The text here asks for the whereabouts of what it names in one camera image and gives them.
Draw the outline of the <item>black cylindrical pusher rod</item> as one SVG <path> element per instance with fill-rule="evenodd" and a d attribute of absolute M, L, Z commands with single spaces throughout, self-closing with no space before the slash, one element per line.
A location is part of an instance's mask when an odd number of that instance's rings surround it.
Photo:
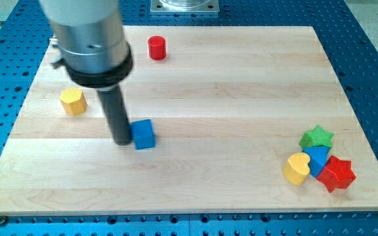
<path fill-rule="evenodd" d="M 119 85 L 97 90 L 100 103 L 114 142 L 119 146 L 131 143 L 131 127 Z"/>

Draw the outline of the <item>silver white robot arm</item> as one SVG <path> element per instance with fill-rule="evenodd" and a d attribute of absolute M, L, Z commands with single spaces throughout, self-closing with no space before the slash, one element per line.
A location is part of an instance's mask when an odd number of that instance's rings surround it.
<path fill-rule="evenodd" d="M 95 89 L 117 145 L 131 143 L 120 82 L 133 68 L 117 0 L 40 0 L 70 79 Z"/>

